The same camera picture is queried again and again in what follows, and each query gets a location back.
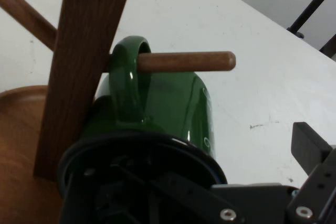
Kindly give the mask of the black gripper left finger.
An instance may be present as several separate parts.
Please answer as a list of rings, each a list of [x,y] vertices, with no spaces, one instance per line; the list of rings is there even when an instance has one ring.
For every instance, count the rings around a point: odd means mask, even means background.
[[[196,168],[62,161],[62,223],[245,223],[211,186],[226,177],[215,161]]]

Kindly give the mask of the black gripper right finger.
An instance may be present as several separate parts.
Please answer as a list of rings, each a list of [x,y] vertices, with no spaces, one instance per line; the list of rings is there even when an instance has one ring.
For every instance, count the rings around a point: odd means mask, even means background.
[[[291,153],[308,178],[287,207],[290,223],[335,223],[335,148],[306,122],[296,122]]]

